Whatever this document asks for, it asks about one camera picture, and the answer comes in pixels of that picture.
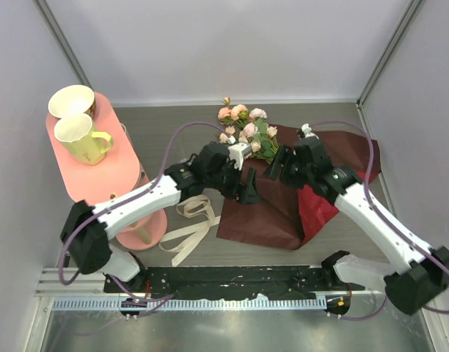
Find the dark red wrapping paper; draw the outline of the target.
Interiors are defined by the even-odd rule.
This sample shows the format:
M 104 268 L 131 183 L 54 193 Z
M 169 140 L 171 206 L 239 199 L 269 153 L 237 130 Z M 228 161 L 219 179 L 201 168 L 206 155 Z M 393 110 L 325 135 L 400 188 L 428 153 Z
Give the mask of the dark red wrapping paper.
M 361 178 L 369 162 L 364 136 L 345 131 L 320 131 L 327 154 L 335 166 L 350 166 Z M 268 164 L 256 158 L 244 162 L 242 180 L 248 169 L 256 170 L 260 201 L 241 205 L 226 199 L 217 229 L 217 238 L 279 249 L 299 249 L 311 241 L 339 210 L 314 194 L 309 186 L 295 189 L 263 176 Z

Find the pink flower bouquet red wrap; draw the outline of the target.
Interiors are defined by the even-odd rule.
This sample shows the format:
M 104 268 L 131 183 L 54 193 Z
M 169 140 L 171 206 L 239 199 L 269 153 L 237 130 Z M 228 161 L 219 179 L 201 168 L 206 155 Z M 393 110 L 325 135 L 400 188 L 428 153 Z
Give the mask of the pink flower bouquet red wrap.
M 267 123 L 267 113 L 263 109 L 248 109 L 244 104 L 231 106 L 231 98 L 222 101 L 217 118 L 224 126 L 224 133 L 219 135 L 220 143 L 230 143 L 232 136 L 237 142 L 250 144 L 251 158 L 270 164 L 279 149 L 276 125 Z

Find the cream ribbon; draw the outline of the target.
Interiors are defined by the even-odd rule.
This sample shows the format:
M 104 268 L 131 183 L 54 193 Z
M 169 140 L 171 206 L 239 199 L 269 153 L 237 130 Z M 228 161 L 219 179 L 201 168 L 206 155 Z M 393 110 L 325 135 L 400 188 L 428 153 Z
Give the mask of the cream ribbon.
M 205 221 L 181 227 L 162 236 L 158 247 L 163 252 L 175 254 L 171 259 L 172 267 L 179 266 L 221 220 L 221 216 L 215 215 L 211 201 L 205 195 L 189 198 L 176 205 L 175 209 L 186 219 L 204 216 Z

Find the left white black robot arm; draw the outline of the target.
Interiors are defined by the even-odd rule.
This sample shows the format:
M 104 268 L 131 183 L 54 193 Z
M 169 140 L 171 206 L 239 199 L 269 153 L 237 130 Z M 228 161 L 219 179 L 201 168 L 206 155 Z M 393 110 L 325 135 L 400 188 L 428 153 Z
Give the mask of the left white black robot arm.
M 148 184 L 121 197 L 97 205 L 84 200 L 75 203 L 60 235 L 63 253 L 70 255 L 80 274 L 102 271 L 117 277 L 129 292 L 139 292 L 146 283 L 139 261 L 111 248 L 111 239 L 135 221 L 199 196 L 206 188 L 241 204 L 259 202 L 255 172 L 248 172 L 247 180 L 241 179 L 244 159 L 251 152 L 245 142 L 230 146 L 212 142 L 188 161 L 168 167 Z

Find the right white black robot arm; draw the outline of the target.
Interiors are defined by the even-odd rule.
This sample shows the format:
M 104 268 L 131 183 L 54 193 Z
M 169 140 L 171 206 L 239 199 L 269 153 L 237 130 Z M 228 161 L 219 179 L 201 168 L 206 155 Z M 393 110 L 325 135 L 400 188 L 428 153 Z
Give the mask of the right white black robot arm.
M 349 166 L 334 166 L 316 137 L 281 146 L 264 175 L 294 188 L 309 186 L 353 220 L 381 249 L 394 271 L 385 293 L 401 312 L 413 315 L 449 286 L 449 249 L 437 249 L 410 232 L 370 193 Z

